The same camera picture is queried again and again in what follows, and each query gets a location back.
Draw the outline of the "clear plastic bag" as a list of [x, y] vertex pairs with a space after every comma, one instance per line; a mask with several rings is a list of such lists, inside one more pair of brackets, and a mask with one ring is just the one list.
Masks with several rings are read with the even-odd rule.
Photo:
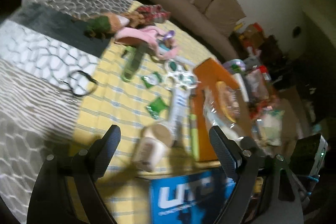
[[238, 122], [241, 120], [241, 111], [240, 117], [236, 123], [233, 123], [224, 115], [219, 105], [218, 97], [214, 96], [213, 91], [209, 87], [204, 89], [203, 95], [203, 116], [207, 131], [210, 132], [212, 126], [219, 126], [229, 140], [240, 144], [240, 141], [247, 136], [242, 127], [238, 125]]

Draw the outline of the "UFO instant noodle bowl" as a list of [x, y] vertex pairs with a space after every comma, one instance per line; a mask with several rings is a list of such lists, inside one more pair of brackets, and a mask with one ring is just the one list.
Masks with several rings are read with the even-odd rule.
[[240, 106], [236, 92], [223, 81], [216, 83], [216, 89], [222, 112], [231, 122], [236, 123], [240, 117]]

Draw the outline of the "blue UTO box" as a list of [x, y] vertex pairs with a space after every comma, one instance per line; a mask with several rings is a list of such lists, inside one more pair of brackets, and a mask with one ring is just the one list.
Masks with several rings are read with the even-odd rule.
[[156, 178], [149, 186], [151, 223], [214, 223], [236, 183], [222, 169]]

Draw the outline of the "white plastic container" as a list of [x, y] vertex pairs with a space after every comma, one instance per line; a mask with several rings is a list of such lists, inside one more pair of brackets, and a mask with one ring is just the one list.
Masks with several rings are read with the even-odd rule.
[[235, 73], [233, 75], [233, 77], [239, 85], [239, 89], [241, 91], [244, 102], [248, 103], [249, 102], [249, 95], [248, 95], [246, 85], [245, 85], [245, 82], [244, 82], [244, 79], [243, 79], [242, 75], [240, 73]]

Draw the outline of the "orange cardboard box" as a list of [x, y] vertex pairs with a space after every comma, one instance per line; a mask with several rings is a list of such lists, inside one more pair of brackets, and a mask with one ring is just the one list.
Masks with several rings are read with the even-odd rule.
[[191, 110], [197, 116], [196, 134], [191, 135], [195, 161], [217, 161], [210, 143], [209, 130], [218, 125], [228, 139], [252, 136], [252, 122], [238, 82], [213, 58], [193, 69], [198, 78]]

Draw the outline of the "red snack packaging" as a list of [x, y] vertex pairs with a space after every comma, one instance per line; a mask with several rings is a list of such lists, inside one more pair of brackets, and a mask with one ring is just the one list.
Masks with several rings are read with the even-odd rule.
[[280, 104], [280, 98], [273, 87], [272, 80], [265, 65], [255, 66], [246, 76], [251, 91], [249, 99], [249, 116], [255, 121], [267, 110], [273, 110]]

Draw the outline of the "paper cup upper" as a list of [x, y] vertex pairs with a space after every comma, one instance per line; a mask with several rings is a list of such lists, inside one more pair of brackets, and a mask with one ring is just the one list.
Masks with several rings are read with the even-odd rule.
[[172, 147], [175, 142], [175, 137], [167, 121], [154, 122], [144, 127], [142, 136], [157, 139], [167, 147]]

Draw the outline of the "paper cup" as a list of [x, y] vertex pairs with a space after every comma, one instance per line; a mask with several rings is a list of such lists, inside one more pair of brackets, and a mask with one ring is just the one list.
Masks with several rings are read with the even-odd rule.
[[154, 122], [144, 127], [142, 136], [157, 139], [167, 147], [172, 147], [175, 142], [175, 137], [167, 121]]
[[143, 137], [139, 140], [134, 154], [135, 166], [146, 172], [153, 172], [167, 153], [167, 146], [158, 139]]

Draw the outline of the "paper cup lower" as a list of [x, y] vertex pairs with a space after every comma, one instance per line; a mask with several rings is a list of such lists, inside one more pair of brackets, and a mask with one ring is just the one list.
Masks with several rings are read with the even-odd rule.
[[134, 154], [135, 166], [146, 172], [153, 172], [167, 153], [167, 146], [158, 139], [143, 137], [139, 140]]

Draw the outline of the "purple lidded container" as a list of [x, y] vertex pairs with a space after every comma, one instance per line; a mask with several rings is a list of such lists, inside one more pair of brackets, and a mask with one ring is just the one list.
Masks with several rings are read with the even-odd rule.
[[223, 67], [229, 71], [232, 75], [239, 73], [239, 74], [245, 74], [246, 71], [246, 65], [244, 61], [240, 59], [233, 59], [230, 61], [227, 61], [223, 64]]

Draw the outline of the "green candy packet lower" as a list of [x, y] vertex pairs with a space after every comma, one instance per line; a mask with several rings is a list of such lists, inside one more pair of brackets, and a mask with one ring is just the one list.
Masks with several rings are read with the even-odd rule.
[[153, 119], [159, 119], [161, 112], [168, 108], [167, 104], [161, 97], [157, 97], [146, 106], [147, 112]]

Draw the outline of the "green candy packet upper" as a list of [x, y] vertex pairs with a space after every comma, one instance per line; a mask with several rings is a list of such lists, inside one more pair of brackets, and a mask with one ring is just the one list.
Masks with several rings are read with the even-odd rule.
[[149, 75], [142, 76], [141, 80], [144, 83], [145, 87], [147, 89], [150, 89], [162, 83], [162, 76], [158, 72], [153, 72]]

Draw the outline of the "grey patterned blanket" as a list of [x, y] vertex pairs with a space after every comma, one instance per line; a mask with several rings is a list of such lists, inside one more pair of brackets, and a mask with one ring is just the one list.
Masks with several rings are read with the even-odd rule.
[[109, 40], [86, 23], [126, 12], [131, 0], [30, 0], [1, 23], [1, 202], [16, 223], [49, 154], [66, 155], [80, 104]]

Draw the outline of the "purple spoon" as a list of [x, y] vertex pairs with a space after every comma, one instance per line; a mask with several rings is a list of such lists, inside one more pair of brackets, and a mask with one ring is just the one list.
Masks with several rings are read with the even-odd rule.
[[172, 39], [175, 35], [175, 31], [169, 30], [166, 34], [164, 34], [162, 41], [167, 41], [169, 39]]

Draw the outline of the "green brown plush toy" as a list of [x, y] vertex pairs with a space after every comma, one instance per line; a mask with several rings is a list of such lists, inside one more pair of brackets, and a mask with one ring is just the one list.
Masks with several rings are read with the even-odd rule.
[[94, 15], [85, 19], [72, 19], [72, 22], [79, 21], [86, 23], [83, 31], [85, 36], [100, 39], [105, 39], [108, 36], [114, 35], [130, 23], [128, 18], [113, 12], [105, 12], [101, 15]]

